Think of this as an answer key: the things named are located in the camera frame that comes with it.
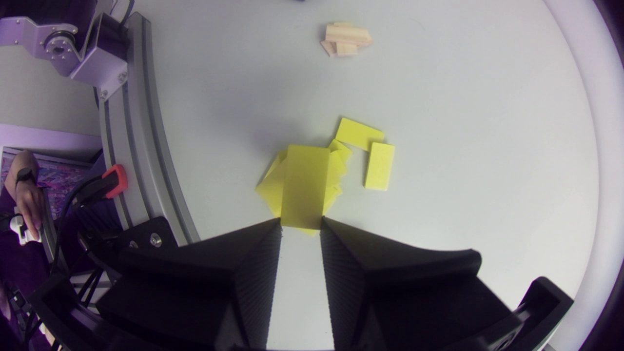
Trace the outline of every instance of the white controller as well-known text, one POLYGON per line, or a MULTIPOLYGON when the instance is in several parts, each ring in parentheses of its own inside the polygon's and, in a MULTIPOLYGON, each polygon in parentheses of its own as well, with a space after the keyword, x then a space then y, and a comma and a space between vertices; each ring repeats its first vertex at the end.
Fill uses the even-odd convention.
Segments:
POLYGON ((24 224, 24 218, 19 213, 19 209, 15 207, 14 211, 17 216, 11 219, 11 223, 9 224, 9 226, 11 227, 11 230, 13 230, 17 234, 19 244, 24 246, 29 241, 41 242, 41 235, 39 236, 38 240, 32 237, 31 231, 28 230, 28 228, 24 224))

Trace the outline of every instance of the yellow rectangular piece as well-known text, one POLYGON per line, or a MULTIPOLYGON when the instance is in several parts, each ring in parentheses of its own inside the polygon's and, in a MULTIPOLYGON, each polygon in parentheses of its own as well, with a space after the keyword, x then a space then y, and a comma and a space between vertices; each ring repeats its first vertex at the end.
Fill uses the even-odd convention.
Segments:
POLYGON ((336 198, 343 193, 340 185, 327 188, 325 190, 325 204, 323 205, 323 215, 327 214, 329 208, 336 202, 336 198))
POLYGON ((374 190, 388 190, 394 145, 373 142, 371 155, 368 159, 368 170, 364 187, 374 190))
POLYGON ((329 150, 331 152, 338 151, 345 165, 347 160, 349 159, 349 157, 351 157, 351 154, 353 153, 353 151, 351 151, 348 146, 344 145, 340 141, 337 141, 336 139, 332 140, 331 143, 329 143, 329 150))
POLYGON ((347 166, 343 161, 343 158, 340 156, 338 151, 332 151, 329 154, 329 169, 334 169, 339 177, 347 174, 347 166))
POLYGON ((344 165, 340 154, 337 152, 329 153, 329 167, 327 168, 327 187, 340 184, 340 177, 347 173, 347 167, 344 165))
POLYGON ((355 44, 346 44, 343 42, 336 43, 336 55, 338 57, 343 56, 355 56, 358 54, 358 46, 355 44))
POLYGON ((332 24, 328 24, 325 29, 325 40, 357 46, 367 46, 373 43, 373 39, 365 28, 334 26, 332 24))
POLYGON ((304 232, 305 234, 308 234, 311 237, 315 236, 316 233, 318 233, 317 229, 303 229, 303 228, 297 228, 297 229, 304 232))
POLYGON ((282 161, 284 161, 285 159, 286 159, 286 150, 279 151, 277 156, 275 156, 273 163, 271 163, 271 166, 269 166, 269 169, 266 171, 265 177, 263 179, 266 179, 266 177, 268 177, 268 175, 271 174, 271 172, 273 172, 275 168, 279 164, 281 164, 282 161))
POLYGON ((328 168, 328 148, 288 146, 281 205, 282 226, 321 228, 328 168))
POLYGON ((325 49, 325 52, 327 52, 327 55, 329 55, 330 57, 334 57, 336 55, 336 43, 335 42, 329 42, 327 40, 321 41, 321 45, 323 46, 323 49, 325 49))
POLYGON ((286 159, 280 162, 272 172, 256 187, 256 192, 264 199, 274 217, 281 216, 281 202, 286 175, 286 159))
POLYGON ((353 145, 365 151, 371 150, 373 142, 383 142, 384 132, 357 123, 346 117, 340 120, 336 140, 353 145))

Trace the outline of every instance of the metal bracket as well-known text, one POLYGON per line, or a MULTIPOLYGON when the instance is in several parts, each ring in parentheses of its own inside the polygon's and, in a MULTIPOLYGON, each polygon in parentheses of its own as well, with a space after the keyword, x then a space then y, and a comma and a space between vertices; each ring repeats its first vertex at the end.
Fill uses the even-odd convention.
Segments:
POLYGON ((0 19, 0 46, 21 45, 38 59, 47 60, 45 44, 54 33, 78 33, 78 28, 67 23, 37 25, 28 17, 5 17, 0 19))
POLYGON ((74 35, 78 28, 71 24, 39 26, 28 17, 5 17, 0 19, 0 46, 23 46, 33 57, 50 61, 60 75, 96 87, 100 99, 106 101, 124 85, 128 74, 125 48, 115 49, 119 43, 111 36, 118 26, 101 12, 89 28, 89 33, 95 34, 90 34, 92 39, 77 52, 74 35))

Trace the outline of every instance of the wristwatch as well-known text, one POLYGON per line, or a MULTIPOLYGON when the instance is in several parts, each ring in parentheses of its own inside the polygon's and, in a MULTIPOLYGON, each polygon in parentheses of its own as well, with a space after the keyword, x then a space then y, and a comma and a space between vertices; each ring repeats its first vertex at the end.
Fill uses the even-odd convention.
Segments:
POLYGON ((17 172, 17 179, 15 180, 15 187, 17 187, 17 183, 26 182, 32 180, 32 182, 36 185, 37 180, 35 180, 35 176, 32 174, 32 170, 30 168, 22 168, 17 172))

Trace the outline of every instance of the bolt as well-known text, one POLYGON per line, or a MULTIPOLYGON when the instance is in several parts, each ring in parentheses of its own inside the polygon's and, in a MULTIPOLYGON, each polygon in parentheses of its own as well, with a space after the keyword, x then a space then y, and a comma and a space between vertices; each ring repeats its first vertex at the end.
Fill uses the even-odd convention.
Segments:
POLYGON ((155 247, 162 246, 162 239, 160 238, 160 235, 156 233, 152 233, 152 235, 150 235, 150 244, 152 244, 155 247))
POLYGON ((119 81, 119 83, 123 83, 125 81, 125 78, 128 76, 127 72, 121 72, 118 76, 117 76, 117 80, 119 81))

